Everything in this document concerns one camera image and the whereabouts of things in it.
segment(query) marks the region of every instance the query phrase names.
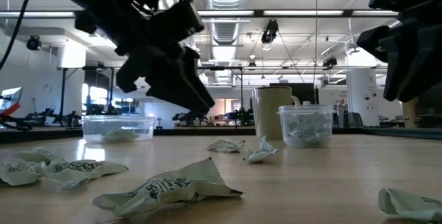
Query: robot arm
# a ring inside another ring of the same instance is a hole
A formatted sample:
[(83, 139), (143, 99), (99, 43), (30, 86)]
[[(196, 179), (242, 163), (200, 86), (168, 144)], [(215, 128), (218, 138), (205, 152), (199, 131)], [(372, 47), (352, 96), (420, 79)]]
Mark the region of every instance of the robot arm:
[(370, 0), (398, 12), (400, 26), (363, 32), (357, 44), (388, 63), (384, 98), (408, 102), (442, 80), (442, 0)]
[(75, 27), (88, 33), (98, 28), (112, 40), (127, 61), (117, 72), (125, 93), (136, 91), (139, 77), (151, 86), (146, 93), (192, 111), (206, 113), (215, 104), (195, 74), (200, 56), (179, 41), (204, 30), (192, 0), (180, 0), (164, 12), (159, 0), (71, 0), (83, 8)]

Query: desk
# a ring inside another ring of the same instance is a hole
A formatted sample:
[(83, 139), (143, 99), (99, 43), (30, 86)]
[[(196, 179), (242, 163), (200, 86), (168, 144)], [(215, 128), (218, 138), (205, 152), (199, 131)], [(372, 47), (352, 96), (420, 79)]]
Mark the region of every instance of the desk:
[[(231, 137), (254, 143), (254, 137)], [(130, 171), (59, 193), (42, 178), (25, 187), (0, 185), (2, 223), (362, 223), (391, 224), (378, 209), (383, 187), (442, 199), (442, 142), (411, 138), (336, 135), (328, 149), (294, 149), (274, 143), (280, 153), (248, 165), (242, 155), (205, 151), (217, 137), (156, 137), (137, 144), (85, 144), (78, 139), (0, 145), (0, 157), (38, 146), (68, 160), (106, 159)], [(204, 200), (172, 206), (129, 220), (91, 204), (94, 197), (128, 192), (162, 172), (211, 156), (227, 185), (242, 198)]]

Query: clear plastic container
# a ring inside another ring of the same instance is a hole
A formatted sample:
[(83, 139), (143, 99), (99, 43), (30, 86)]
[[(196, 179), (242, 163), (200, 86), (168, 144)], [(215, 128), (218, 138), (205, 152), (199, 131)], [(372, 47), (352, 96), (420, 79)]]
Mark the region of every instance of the clear plastic container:
[(81, 123), (86, 142), (137, 142), (152, 139), (155, 117), (84, 116)]
[(291, 147), (319, 148), (330, 143), (333, 106), (280, 106), (282, 138)]

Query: red object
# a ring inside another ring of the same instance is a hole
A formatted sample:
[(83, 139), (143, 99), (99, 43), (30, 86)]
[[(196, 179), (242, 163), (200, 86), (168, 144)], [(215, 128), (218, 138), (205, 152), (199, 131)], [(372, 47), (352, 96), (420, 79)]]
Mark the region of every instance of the red object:
[(10, 116), (15, 111), (17, 111), (20, 108), (20, 103), (13, 104), (10, 108), (6, 109), (3, 113), (3, 115)]

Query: black cable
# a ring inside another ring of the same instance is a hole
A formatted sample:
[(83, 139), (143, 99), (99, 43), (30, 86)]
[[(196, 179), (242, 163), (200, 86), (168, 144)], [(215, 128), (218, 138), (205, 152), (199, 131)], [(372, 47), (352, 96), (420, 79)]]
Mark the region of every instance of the black cable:
[[(15, 122), (15, 126), (12, 126), (8, 124), (7, 122)], [(30, 131), (32, 130), (32, 126), (23, 120), (19, 120), (16, 118), (13, 118), (11, 116), (3, 115), (0, 113), (0, 125), (9, 128), (9, 129), (16, 129), (18, 131)]]
[(17, 38), (17, 35), (19, 34), (20, 25), (21, 25), (21, 22), (23, 21), (23, 17), (25, 15), (26, 7), (28, 7), (28, 3), (29, 3), (29, 0), (23, 0), (23, 5), (21, 6), (20, 15), (17, 20), (17, 23), (15, 24), (14, 32), (11, 35), (11, 40), (9, 41), (9, 45), (6, 48), (5, 55), (3, 56), (3, 59), (0, 62), (0, 71), (3, 68), (3, 66), (5, 65), (6, 60), (8, 59), (9, 54), (11, 53), (12, 47), (14, 46), (14, 41)]

